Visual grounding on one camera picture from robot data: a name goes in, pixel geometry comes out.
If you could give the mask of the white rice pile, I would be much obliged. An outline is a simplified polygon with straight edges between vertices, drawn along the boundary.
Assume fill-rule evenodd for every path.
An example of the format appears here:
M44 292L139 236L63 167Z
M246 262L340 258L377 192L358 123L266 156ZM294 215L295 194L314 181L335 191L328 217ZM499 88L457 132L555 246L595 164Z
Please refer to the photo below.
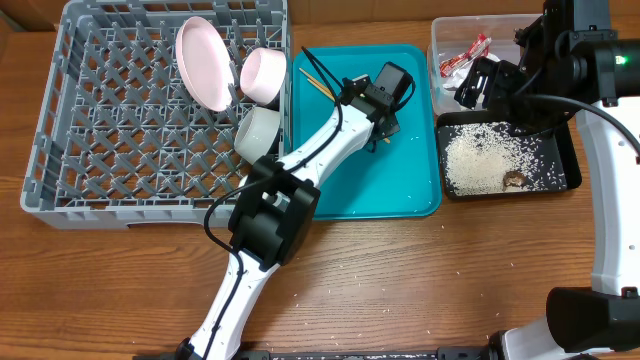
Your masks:
M445 189L454 198L568 189L557 142L549 135L513 136L506 122L438 129ZM503 191L508 171L527 178L522 189Z

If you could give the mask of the pink bowl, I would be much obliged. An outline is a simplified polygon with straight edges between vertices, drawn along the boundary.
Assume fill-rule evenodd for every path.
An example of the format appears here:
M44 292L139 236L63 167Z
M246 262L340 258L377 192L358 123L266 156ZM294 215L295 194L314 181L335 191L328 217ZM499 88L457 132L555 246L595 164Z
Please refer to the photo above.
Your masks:
M259 105L278 96L287 71L287 59L279 50L257 48L246 58L240 75L242 92Z

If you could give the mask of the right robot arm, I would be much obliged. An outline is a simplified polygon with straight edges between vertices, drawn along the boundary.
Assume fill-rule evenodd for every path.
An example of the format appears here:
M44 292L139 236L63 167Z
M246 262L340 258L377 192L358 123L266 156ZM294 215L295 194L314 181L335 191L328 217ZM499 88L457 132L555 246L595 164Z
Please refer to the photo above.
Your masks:
M545 315L494 334L484 359L594 359L639 345L639 43L605 1L548 1L515 35L523 67L476 60L456 92L464 118L519 135L574 120L591 178L595 259L587 287L550 291Z

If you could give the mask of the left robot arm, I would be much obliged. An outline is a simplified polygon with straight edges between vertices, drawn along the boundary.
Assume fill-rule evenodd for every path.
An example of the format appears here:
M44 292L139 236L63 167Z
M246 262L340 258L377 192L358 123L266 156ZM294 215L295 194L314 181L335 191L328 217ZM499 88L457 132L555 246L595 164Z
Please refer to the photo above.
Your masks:
M178 346L178 359L231 359L266 282L307 236L328 177L353 153L399 130L396 114L415 93L414 80L378 75L344 79L334 110L302 146L279 160L258 159L234 190L229 254L221 287L198 330Z

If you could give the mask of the large pink plate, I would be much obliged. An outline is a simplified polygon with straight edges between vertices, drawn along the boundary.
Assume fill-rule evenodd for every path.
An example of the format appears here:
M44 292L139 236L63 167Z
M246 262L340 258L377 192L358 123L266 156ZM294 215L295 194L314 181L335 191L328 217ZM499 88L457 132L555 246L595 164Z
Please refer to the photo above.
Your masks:
M231 59L219 32L206 19L193 16L176 36L176 62L191 97L201 106L224 111L232 102Z

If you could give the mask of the red snack wrapper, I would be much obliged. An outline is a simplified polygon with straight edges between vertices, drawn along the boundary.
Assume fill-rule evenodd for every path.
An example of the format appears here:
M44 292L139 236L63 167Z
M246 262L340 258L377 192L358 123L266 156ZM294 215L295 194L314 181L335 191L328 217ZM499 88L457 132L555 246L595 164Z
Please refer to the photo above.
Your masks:
M489 53L492 38L479 34L476 40L464 53L445 60L439 65L439 73L443 78L450 77L454 72L473 62L476 58L485 57Z

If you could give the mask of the brown food scrap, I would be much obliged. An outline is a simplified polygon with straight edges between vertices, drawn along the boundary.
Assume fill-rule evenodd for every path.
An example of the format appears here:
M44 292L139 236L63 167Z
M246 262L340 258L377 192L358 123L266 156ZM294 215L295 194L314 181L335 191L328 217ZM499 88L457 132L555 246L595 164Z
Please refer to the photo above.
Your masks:
M508 171L502 180L503 191L522 189L527 183L527 178L519 171Z

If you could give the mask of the short-looking wooden chopstick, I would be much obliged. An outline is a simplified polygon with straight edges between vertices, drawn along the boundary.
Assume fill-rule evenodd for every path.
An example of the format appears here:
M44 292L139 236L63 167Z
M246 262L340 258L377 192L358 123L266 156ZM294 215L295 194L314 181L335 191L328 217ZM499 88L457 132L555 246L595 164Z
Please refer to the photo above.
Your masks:
M314 79L316 81L318 81L316 78L314 78L310 73L308 73L306 70L300 68L299 71L306 77L306 78L311 78Z

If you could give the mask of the long wooden chopstick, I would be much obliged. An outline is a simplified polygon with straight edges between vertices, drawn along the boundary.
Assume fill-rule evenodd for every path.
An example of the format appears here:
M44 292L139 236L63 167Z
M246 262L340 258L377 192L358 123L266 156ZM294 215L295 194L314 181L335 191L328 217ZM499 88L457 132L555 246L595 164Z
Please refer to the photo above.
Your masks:
M328 99L330 99L331 101L335 101L334 96L330 93L328 88L326 88L324 85L320 84L318 81L311 78L307 78L307 81L312 86L314 86L317 90L319 90L323 95L325 95Z

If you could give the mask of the white napkin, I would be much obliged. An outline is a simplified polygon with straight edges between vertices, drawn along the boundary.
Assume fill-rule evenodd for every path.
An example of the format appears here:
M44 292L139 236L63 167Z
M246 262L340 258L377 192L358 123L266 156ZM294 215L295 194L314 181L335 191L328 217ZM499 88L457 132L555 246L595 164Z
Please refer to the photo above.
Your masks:
M488 53L487 55L478 56L477 58L480 58L480 57L486 57L496 62L501 60L499 57L497 57L493 53ZM441 68L443 65L445 65L445 62L448 62L449 60L452 60L452 59L447 59L439 62L438 67ZM439 87L443 88L446 91L457 90L457 88L462 84L462 82L467 77L474 60L475 58L465 59L466 62L463 64L463 66L458 68L457 70L452 71L448 76L440 75L441 81L440 81Z

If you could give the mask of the grey bowl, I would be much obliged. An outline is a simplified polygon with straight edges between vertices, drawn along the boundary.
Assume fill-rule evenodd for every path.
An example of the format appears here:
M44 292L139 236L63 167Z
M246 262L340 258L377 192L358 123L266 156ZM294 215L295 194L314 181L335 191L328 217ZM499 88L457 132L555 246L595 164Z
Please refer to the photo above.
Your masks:
M249 164L267 155L279 139L280 113L252 108L242 119L234 139L235 151Z

